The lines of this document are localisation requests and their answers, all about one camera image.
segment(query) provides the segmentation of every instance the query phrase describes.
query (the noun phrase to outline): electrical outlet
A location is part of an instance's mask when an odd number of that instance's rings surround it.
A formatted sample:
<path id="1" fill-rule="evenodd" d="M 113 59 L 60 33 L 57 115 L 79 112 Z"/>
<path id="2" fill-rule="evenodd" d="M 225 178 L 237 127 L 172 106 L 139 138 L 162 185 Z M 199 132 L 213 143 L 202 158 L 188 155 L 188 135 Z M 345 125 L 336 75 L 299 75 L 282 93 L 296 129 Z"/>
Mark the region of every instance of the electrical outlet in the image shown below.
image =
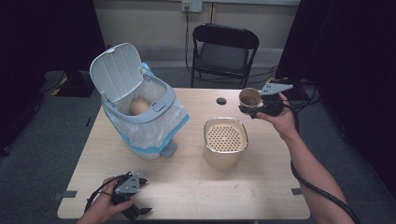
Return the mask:
<path id="1" fill-rule="evenodd" d="M 189 12 L 202 12 L 202 1 L 182 1 L 181 11 L 186 11 L 186 8 Z"/>
<path id="2" fill-rule="evenodd" d="M 192 12 L 192 3 L 191 1 L 182 1 L 181 2 L 181 11 L 186 11 L 186 8 L 189 12 Z"/>

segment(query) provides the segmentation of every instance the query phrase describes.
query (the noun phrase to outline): white wall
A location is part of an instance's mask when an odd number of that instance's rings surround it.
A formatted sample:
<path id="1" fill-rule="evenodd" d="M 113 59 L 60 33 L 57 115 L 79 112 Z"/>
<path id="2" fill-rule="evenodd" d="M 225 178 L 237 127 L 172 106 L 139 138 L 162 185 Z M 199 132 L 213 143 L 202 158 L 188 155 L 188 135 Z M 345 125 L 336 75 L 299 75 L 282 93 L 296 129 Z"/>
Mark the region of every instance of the white wall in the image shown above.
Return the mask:
<path id="1" fill-rule="evenodd" d="M 187 19 L 177 1 L 94 0 L 107 46 L 135 45 L 150 66 L 183 66 Z M 293 22 L 297 6 L 203 3 L 202 13 L 189 14 L 189 56 L 195 26 L 210 22 L 243 27 L 260 39 L 255 66 L 277 64 Z"/>

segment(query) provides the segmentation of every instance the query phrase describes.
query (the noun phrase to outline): brown cup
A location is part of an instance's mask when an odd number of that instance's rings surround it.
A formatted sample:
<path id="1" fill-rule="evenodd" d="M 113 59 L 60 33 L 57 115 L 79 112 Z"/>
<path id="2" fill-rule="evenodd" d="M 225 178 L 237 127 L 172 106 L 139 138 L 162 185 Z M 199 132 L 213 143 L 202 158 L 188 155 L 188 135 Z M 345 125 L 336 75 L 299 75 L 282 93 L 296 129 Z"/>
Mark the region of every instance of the brown cup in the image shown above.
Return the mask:
<path id="1" fill-rule="evenodd" d="M 260 93 L 256 89 L 246 88 L 239 92 L 240 105 L 254 108 L 259 106 L 261 102 L 262 98 L 260 97 Z"/>

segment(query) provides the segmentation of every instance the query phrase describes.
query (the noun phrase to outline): beige basket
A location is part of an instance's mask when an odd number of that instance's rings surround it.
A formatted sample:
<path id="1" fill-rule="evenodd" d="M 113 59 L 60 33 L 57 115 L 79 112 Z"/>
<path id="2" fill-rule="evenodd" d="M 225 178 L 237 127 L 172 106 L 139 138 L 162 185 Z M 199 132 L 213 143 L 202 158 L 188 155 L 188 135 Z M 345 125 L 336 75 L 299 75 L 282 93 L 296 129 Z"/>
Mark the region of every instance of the beige basket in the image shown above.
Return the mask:
<path id="1" fill-rule="evenodd" d="M 217 169 L 227 169 L 236 164 L 248 146 L 244 125 L 238 119 L 216 118 L 204 127 L 206 162 Z"/>

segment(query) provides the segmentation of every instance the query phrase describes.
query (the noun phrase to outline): hand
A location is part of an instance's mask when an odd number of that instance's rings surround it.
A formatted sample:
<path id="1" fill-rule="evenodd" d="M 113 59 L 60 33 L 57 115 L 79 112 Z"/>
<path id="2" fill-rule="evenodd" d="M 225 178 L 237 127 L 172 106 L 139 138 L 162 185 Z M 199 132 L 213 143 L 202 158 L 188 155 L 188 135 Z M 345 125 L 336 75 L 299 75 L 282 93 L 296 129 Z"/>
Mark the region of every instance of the hand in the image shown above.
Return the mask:
<path id="1" fill-rule="evenodd" d="M 280 98 L 283 101 L 284 105 L 290 105 L 288 102 L 288 98 L 284 96 L 282 93 L 279 94 Z M 274 125 L 274 128 L 277 132 L 279 132 L 280 137 L 283 140 L 291 137 L 296 134 L 297 131 L 295 129 L 294 116 L 291 110 L 287 107 L 283 107 L 283 111 L 277 117 L 273 117 L 262 112 L 257 113 L 257 118 L 264 119 Z"/>
<path id="2" fill-rule="evenodd" d="M 113 177 L 106 179 L 103 183 L 106 183 L 111 178 Z M 99 194 L 91 207 L 79 219 L 78 224 L 105 223 L 118 212 L 121 212 L 134 204 L 132 200 L 119 203 L 117 205 L 114 205 L 113 202 L 111 202 L 111 195 L 113 193 L 114 186 L 116 185 L 116 181 L 117 180 L 114 180 L 102 188 L 102 193 Z"/>

